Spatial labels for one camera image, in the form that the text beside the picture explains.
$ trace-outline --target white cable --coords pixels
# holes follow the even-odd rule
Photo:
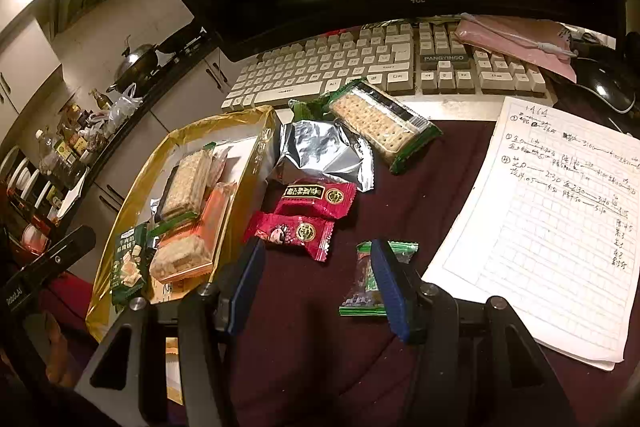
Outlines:
[[[509,32],[505,32],[505,31],[502,31],[502,30],[497,30],[496,28],[491,28],[490,26],[487,26],[483,22],[480,22],[477,18],[475,18],[470,13],[461,13],[460,17],[462,17],[464,20],[467,20],[467,21],[470,21],[470,22],[474,22],[477,25],[482,26],[482,28],[484,28],[485,30],[489,30],[489,31],[491,31],[493,33],[497,33],[498,35],[502,35],[503,37],[505,37],[506,39],[509,39],[510,41],[513,41],[513,42],[520,41],[520,42],[516,42],[516,44],[520,44],[521,42],[526,42],[526,44],[525,44],[526,47],[534,47],[534,48],[537,48],[539,50],[544,51],[545,53],[551,53],[551,54],[554,54],[554,55],[566,55],[567,57],[577,57],[578,56],[574,52],[564,50],[560,46],[556,46],[555,44],[552,44],[551,42],[537,42],[537,41],[533,41],[531,39],[527,39],[526,37],[523,37],[522,35],[509,33]]]

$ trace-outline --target gold circular logo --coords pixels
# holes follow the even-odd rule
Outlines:
[[[296,237],[300,241],[311,241],[316,237],[316,229],[311,223],[300,223],[296,229]]]
[[[344,201],[344,194],[337,188],[330,188],[326,192],[325,198],[329,203],[338,204]]]

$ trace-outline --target dark red tablecloth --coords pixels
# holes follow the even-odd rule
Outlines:
[[[411,168],[392,176],[376,161],[376,186],[356,196],[337,223],[326,263],[269,248],[244,333],[230,354],[240,425],[396,425],[414,352],[385,319],[340,317],[354,279],[355,247],[379,236],[417,241],[420,274],[453,224],[476,179],[494,122],[436,122],[444,135]],[[282,188],[271,186],[272,211]],[[594,425],[625,387],[640,357],[634,308],[625,362],[610,373],[545,349],[582,425]]]

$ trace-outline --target black mouse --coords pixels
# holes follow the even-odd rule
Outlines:
[[[571,65],[575,71],[577,85],[592,92],[614,111],[624,114],[636,103],[636,94],[632,87],[636,79],[628,78],[633,73],[586,57],[573,58]]]

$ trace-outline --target space bar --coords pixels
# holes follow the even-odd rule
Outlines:
[[[322,82],[310,82],[299,86],[279,87],[278,89],[261,91],[255,95],[254,105],[268,103],[274,107],[287,107],[289,99],[308,100],[315,98],[320,94],[321,88]]]

